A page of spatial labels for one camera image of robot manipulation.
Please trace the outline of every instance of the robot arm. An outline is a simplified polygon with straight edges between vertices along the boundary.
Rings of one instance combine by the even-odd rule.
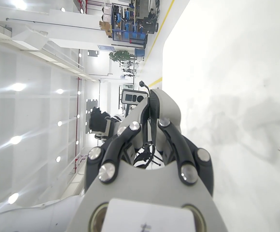
[[[181,135],[176,103],[160,89],[150,93],[121,122],[116,135],[90,151],[87,192],[67,232],[87,228],[101,232],[113,198],[188,208],[193,212],[197,232],[227,231],[212,199],[214,178],[209,153]],[[132,166],[135,152],[147,140],[148,121],[152,143],[165,164],[161,169]]]

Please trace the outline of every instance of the sticker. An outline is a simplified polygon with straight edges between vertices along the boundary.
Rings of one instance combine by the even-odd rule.
[[[112,199],[102,232],[196,232],[193,213],[177,207]]]

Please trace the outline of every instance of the yellow floor line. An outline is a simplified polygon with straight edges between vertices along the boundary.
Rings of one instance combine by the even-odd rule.
[[[141,69],[141,72],[140,72],[139,75],[141,75],[141,73],[142,73],[142,71],[143,71],[143,68],[144,68],[144,66],[145,66],[145,64],[146,64],[146,62],[147,62],[147,60],[148,60],[148,58],[149,58],[149,56],[150,56],[150,54],[151,54],[151,52],[152,52],[152,49],[153,49],[153,47],[154,47],[154,45],[155,45],[155,43],[156,43],[156,40],[157,40],[157,38],[158,38],[158,36],[159,36],[159,34],[160,34],[160,31],[161,31],[161,29],[162,29],[162,27],[163,27],[163,25],[164,25],[164,23],[165,23],[165,20],[166,20],[168,14],[169,14],[169,12],[170,12],[170,10],[171,10],[171,8],[172,8],[172,5],[173,5],[174,1],[175,1],[175,0],[172,0],[170,6],[169,6],[169,8],[168,8],[168,11],[167,11],[167,13],[166,13],[166,15],[165,15],[165,18],[164,18],[163,21],[162,21],[162,24],[161,24],[161,26],[160,26],[160,28],[159,28],[159,30],[158,30],[158,32],[157,32],[157,35],[156,35],[156,38],[155,38],[155,40],[154,40],[154,42],[153,42],[153,45],[152,45],[152,47],[151,47],[151,50],[150,50],[149,54],[147,55],[146,60],[144,61],[144,64],[143,64],[143,66],[142,66],[142,69]]]
[[[155,84],[157,84],[159,82],[162,82],[162,77],[159,78],[158,80],[154,81],[152,84],[150,84],[149,87],[152,87],[152,86],[154,86]]]

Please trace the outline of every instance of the cart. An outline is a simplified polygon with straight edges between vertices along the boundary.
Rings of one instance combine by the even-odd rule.
[[[142,25],[137,23],[134,8],[113,3],[111,26],[114,41],[143,45],[145,48],[147,33],[143,31]]]

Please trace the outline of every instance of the display screen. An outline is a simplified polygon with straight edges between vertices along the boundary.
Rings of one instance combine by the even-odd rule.
[[[126,94],[125,101],[132,101],[132,95]]]

